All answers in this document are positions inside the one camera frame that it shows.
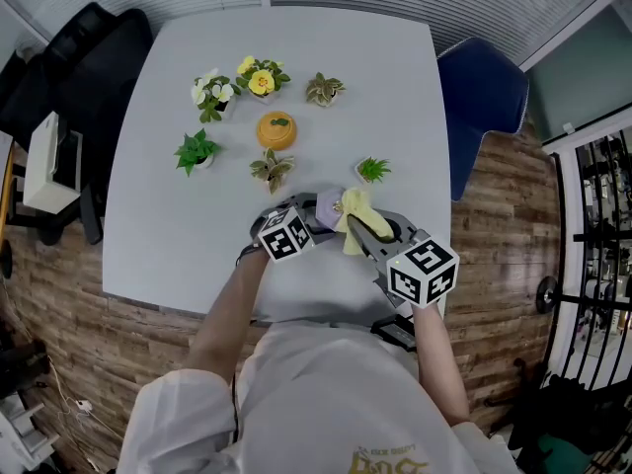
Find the large-leaved variegated potted plant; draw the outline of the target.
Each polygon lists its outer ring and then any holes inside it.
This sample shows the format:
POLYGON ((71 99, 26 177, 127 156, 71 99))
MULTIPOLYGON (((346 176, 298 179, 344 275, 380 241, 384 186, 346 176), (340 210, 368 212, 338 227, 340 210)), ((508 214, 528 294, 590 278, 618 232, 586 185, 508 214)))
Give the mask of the large-leaved variegated potted plant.
POLYGON ((293 156, 278 157, 271 148, 268 148, 263 152, 263 157, 253 161, 249 167, 251 176, 263 181, 269 193, 273 195, 282 186, 285 177, 294 169, 294 165, 293 156))

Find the black bag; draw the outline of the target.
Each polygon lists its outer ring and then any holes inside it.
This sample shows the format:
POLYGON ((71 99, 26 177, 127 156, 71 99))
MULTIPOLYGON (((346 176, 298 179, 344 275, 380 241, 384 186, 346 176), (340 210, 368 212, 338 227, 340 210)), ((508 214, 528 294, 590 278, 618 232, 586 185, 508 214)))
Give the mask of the black bag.
POLYGON ((565 440, 592 457, 613 448, 632 420, 625 402, 632 396, 632 381, 588 390, 577 379, 556 374, 549 384, 539 387, 537 380, 526 379, 525 362, 518 358, 524 384, 520 399, 515 402, 513 431, 509 448, 517 449, 517 467, 524 474, 543 474, 544 454, 537 445, 542 435, 565 440))

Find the blue chair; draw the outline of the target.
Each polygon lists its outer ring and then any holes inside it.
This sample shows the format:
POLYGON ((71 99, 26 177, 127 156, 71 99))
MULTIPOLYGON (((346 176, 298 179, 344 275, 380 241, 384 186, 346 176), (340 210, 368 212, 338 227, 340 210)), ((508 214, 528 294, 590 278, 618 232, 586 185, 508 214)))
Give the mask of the blue chair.
POLYGON ((485 135, 520 132, 527 76, 492 44, 468 38, 437 57, 445 110, 450 197, 462 199, 485 135))

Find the green round bin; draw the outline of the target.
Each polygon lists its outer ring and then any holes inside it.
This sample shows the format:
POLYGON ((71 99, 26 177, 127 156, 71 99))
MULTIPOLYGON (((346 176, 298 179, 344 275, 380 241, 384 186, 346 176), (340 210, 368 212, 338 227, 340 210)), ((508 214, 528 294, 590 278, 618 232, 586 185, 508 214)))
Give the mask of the green round bin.
POLYGON ((584 474, 591 465, 590 455, 550 434, 542 435, 537 445, 544 454, 541 467, 543 474, 584 474))

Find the yellow flower potted plant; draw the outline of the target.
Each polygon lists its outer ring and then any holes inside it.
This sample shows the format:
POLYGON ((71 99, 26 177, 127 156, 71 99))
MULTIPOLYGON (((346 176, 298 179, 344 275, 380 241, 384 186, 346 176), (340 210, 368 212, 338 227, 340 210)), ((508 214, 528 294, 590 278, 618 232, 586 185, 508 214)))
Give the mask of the yellow flower potted plant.
POLYGON ((285 84, 291 82, 284 63, 246 56, 237 67, 236 85, 258 101, 269 104, 285 84))

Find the green leafy potted plant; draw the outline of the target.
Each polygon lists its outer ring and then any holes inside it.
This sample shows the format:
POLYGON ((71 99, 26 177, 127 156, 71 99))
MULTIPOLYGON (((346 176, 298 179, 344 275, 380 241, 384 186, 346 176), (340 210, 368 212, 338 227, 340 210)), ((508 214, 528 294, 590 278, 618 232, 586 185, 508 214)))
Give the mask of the green leafy potted plant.
POLYGON ((209 166, 221 150, 218 143, 208 138, 204 128, 193 135, 185 133, 183 144, 174 153, 178 157, 177 168, 189 176, 195 168, 209 166))

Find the orange pumpkin-shaped jar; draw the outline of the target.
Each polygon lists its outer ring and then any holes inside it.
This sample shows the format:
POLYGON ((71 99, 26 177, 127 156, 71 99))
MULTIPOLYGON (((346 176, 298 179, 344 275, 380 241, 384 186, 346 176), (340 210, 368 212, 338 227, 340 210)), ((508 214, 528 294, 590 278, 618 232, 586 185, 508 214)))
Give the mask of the orange pumpkin-shaped jar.
POLYGON ((256 126, 256 135, 262 147, 281 151, 294 143, 297 127, 289 114, 275 111, 260 118, 256 126))

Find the spiky green potted plant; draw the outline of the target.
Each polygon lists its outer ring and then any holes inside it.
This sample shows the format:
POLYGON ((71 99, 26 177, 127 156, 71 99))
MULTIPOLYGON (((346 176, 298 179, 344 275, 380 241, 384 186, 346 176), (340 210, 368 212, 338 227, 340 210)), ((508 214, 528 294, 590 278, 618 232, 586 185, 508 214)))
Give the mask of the spiky green potted plant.
POLYGON ((355 165, 355 173, 365 184, 382 183, 385 176, 391 173, 389 165, 388 159, 376 159, 369 156, 355 165))

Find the person's left forearm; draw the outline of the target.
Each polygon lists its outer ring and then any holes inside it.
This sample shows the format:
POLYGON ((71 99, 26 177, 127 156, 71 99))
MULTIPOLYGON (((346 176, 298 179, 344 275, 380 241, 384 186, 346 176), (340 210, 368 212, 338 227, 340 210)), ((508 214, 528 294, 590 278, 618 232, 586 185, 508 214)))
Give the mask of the person's left forearm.
POLYGON ((241 258, 201 323, 185 368, 208 371, 231 382, 268 262, 264 250, 241 258))

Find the person's right forearm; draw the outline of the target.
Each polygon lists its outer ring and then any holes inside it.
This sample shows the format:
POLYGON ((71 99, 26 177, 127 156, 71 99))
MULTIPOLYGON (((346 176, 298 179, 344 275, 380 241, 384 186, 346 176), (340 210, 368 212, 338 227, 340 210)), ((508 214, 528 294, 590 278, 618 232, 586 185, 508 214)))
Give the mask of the person's right forearm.
POLYGON ((437 305, 415 308, 413 319, 420 384, 451 427, 469 422, 464 382, 437 305))

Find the black metal railing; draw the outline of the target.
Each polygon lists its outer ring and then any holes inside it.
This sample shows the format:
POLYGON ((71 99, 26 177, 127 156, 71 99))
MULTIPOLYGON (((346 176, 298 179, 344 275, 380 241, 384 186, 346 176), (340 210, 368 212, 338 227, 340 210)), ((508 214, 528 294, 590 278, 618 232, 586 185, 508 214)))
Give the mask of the black metal railing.
MULTIPOLYGON (((586 283, 632 280, 632 126, 553 156, 561 249, 554 277, 565 294, 586 283)), ((552 311, 544 355, 554 374, 597 390, 632 379, 632 312, 562 302, 552 311)))

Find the small variegated potted plant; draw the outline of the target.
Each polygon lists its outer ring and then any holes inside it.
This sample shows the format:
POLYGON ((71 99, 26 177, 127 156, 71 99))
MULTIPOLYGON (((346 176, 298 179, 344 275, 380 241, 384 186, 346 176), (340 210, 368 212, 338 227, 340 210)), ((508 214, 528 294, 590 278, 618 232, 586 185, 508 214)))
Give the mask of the small variegated potted plant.
POLYGON ((305 89, 307 103, 313 103, 322 108, 330 107, 338 98, 338 95, 346 90, 342 81, 337 78, 327 78, 321 72, 317 72, 305 89))

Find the white shelf unit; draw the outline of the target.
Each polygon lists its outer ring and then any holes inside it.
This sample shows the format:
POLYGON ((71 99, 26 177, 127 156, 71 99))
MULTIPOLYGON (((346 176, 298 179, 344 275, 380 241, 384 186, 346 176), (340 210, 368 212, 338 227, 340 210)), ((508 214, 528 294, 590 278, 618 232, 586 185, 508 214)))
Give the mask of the white shelf unit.
POLYGON ((49 434, 36 426, 34 418, 44 409, 44 402, 29 407, 18 393, 0 399, 0 447, 27 472, 45 463, 60 439, 58 433, 49 434))

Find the white flower potted plant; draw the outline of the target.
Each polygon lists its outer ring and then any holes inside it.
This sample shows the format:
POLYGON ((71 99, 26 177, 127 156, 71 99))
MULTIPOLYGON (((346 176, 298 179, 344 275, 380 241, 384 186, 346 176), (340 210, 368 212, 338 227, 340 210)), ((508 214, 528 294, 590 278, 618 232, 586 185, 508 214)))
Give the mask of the white flower potted plant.
POLYGON ((230 120, 240 94, 240 89, 228 77, 220 75, 217 68, 197 77, 191 89, 201 123, 230 120))

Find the white printer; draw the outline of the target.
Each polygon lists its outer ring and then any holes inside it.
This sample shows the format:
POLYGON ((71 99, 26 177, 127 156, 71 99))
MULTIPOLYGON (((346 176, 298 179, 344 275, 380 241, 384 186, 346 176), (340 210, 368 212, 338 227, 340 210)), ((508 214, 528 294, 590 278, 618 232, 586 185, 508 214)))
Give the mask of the white printer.
POLYGON ((55 112, 34 130, 28 150, 24 205, 52 214, 80 197, 83 135, 55 112))

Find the person's white shirt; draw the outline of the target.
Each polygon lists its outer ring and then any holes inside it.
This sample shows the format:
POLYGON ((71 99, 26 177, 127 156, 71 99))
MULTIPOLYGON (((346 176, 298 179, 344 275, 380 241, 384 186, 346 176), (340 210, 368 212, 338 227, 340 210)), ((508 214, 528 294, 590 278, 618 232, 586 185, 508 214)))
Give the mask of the person's white shirt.
POLYGON ((519 474, 505 444, 449 425, 414 360, 377 337, 273 326, 231 388, 198 369, 138 393, 117 474, 519 474))

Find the black office chair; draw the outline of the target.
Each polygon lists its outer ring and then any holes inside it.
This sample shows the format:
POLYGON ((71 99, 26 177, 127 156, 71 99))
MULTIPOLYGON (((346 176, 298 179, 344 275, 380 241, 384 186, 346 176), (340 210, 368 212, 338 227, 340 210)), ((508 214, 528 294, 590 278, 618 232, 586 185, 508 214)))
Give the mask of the black office chair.
POLYGON ((32 134, 52 112, 41 55, 14 52, 0 71, 0 131, 29 151, 32 134))
POLYGON ((114 15, 91 2, 44 51, 51 107, 82 136, 80 197, 62 210, 60 223, 80 219, 92 245, 103 239, 102 218, 119 134, 152 44, 144 12, 132 8, 114 15))

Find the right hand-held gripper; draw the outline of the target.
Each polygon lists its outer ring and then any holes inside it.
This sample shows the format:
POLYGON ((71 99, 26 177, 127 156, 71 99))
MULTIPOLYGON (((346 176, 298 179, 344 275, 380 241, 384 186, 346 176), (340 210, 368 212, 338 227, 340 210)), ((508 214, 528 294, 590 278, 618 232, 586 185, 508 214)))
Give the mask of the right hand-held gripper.
POLYGON ((348 227, 361 251, 375 262, 375 283, 391 303, 426 308, 456 285, 459 256, 443 240, 418 228, 402 214, 377 209, 393 234, 380 235, 350 214, 348 227))

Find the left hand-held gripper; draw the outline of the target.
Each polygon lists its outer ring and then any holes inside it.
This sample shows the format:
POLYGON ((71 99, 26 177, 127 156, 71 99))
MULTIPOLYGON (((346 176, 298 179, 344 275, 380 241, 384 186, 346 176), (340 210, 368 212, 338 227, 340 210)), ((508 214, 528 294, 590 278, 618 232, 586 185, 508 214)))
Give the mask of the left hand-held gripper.
POLYGON ((318 196, 301 193, 288 197, 281 207, 264 211, 253 223, 251 236, 279 263, 300 256, 339 235, 329 228, 308 227, 306 215, 315 215, 318 196))

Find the frosted glass door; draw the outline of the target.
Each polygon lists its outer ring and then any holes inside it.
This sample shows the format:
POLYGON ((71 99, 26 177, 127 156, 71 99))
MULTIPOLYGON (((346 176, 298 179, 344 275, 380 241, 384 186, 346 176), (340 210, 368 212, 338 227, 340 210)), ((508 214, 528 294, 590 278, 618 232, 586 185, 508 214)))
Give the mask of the frosted glass door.
POLYGON ((543 142, 632 107, 632 0, 614 0, 527 74, 543 142))

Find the yellow round table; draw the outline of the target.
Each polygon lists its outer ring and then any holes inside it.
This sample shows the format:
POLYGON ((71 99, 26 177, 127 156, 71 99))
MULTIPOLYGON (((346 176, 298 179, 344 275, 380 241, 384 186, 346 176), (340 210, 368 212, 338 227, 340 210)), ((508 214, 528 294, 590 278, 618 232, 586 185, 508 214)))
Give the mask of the yellow round table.
POLYGON ((0 142, 0 164, 5 165, 0 188, 0 275, 9 279, 13 269, 13 257, 10 243, 4 237, 5 226, 11 198, 13 181, 14 144, 11 138, 0 142))

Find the yellow knitted cloth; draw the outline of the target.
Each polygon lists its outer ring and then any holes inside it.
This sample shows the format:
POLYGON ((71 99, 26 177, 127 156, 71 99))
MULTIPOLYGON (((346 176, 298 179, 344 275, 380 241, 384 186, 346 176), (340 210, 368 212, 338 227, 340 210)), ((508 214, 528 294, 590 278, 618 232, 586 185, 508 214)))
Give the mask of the yellow knitted cloth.
POLYGON ((386 219, 371 206, 368 192, 356 188, 343 191, 341 199, 338 201, 341 217, 335 224, 335 230, 346 236, 343 246, 343 253, 347 256, 358 256, 361 254, 361 246, 349 228, 348 218, 355 216, 366 224, 378 237, 385 237, 391 240, 394 232, 386 219))

